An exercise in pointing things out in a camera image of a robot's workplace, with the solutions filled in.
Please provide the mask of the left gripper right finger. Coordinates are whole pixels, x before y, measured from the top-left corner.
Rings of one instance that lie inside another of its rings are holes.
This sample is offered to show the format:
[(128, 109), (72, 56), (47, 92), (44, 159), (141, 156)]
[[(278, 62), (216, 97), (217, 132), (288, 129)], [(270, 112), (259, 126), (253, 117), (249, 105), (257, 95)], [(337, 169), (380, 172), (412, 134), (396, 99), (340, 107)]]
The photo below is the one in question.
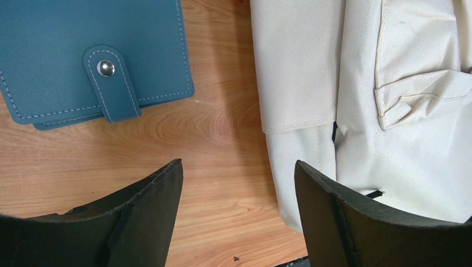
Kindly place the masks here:
[(405, 212), (297, 161), (294, 184), (312, 266), (470, 266), (471, 222)]

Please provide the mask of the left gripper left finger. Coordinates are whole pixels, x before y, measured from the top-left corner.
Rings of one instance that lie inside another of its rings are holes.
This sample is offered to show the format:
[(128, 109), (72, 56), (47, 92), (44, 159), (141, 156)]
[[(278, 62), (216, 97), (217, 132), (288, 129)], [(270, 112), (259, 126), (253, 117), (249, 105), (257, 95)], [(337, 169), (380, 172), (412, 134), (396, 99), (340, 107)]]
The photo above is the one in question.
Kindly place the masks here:
[(183, 188), (175, 159), (65, 214), (1, 216), (2, 266), (165, 266)]

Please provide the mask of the beige canvas backpack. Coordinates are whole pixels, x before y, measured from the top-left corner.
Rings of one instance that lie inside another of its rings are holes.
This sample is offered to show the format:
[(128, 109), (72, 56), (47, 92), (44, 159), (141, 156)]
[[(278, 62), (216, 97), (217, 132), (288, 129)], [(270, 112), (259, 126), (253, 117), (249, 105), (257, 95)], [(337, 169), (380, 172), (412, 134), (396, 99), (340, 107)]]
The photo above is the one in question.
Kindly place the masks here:
[(413, 214), (471, 217), (470, 1), (251, 1), (279, 212), (294, 166)]

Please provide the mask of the blue leather wallet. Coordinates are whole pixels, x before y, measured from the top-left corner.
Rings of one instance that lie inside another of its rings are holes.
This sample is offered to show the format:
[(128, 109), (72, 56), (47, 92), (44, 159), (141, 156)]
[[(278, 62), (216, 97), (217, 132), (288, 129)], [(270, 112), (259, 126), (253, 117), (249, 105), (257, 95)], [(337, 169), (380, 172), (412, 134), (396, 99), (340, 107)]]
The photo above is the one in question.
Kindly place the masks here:
[(12, 120), (38, 130), (191, 97), (181, 3), (2, 1), (1, 93)]

